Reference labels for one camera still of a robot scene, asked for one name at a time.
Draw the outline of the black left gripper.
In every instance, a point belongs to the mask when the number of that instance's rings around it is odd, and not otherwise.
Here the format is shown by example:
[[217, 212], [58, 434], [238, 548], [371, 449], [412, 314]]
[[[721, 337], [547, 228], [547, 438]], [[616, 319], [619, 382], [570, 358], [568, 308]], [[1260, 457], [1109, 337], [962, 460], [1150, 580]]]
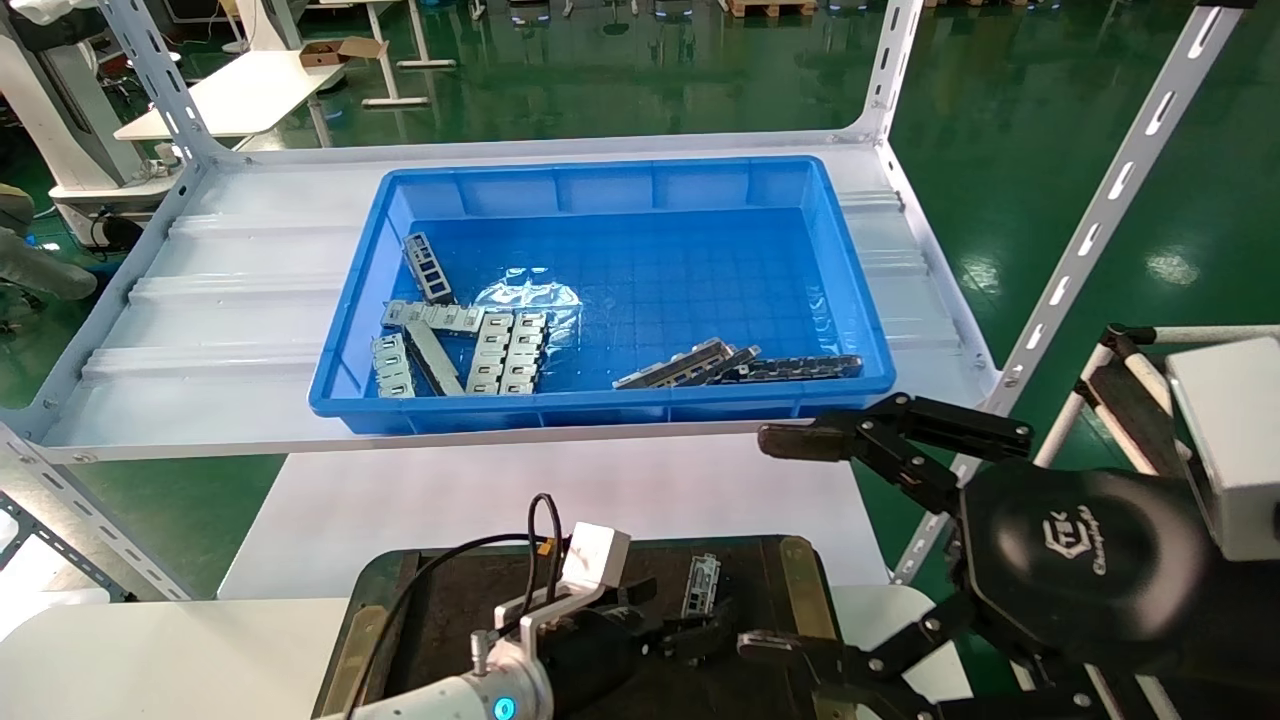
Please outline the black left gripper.
[[663, 621], [641, 609], [658, 589], [657, 577], [623, 583], [608, 591], [608, 605], [581, 609], [540, 630], [553, 714], [575, 714], [622, 687], [653, 646], [654, 655], [691, 666], [735, 646], [736, 598], [686, 600], [680, 618]]

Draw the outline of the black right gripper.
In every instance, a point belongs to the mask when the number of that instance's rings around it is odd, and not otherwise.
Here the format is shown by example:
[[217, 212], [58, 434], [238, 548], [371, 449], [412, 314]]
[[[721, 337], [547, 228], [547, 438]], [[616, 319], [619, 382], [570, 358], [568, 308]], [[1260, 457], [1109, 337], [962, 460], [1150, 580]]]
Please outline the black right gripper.
[[[957, 475], [924, 451], [1000, 462], [1028, 457], [1033, 438], [1021, 421], [906, 393], [756, 433], [769, 457], [856, 460], [928, 512], [959, 509], [969, 588], [1028, 643], [1129, 670], [1175, 666], [1219, 560], [1189, 489], [1117, 469], [996, 464], [960, 492]], [[753, 630], [739, 635], [739, 655], [796, 669], [818, 700], [881, 719], [1096, 716], [1094, 700], [1071, 688], [942, 702], [914, 691], [906, 671], [983, 618], [974, 600], [954, 594], [872, 650]]]

